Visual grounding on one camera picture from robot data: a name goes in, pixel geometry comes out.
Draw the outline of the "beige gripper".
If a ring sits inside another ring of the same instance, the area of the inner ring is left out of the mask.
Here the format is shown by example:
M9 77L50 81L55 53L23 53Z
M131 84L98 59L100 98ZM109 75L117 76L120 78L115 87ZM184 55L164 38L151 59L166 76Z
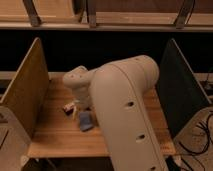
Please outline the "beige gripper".
M75 98L78 106L86 110L91 106L91 98L87 88L79 88L75 92Z

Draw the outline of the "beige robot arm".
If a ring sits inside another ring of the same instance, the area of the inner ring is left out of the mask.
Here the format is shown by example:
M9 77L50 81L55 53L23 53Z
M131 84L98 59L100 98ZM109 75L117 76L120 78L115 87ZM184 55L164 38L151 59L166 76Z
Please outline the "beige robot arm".
M63 76L74 103L94 108L114 171L168 171L143 100L158 78L157 63L146 55Z

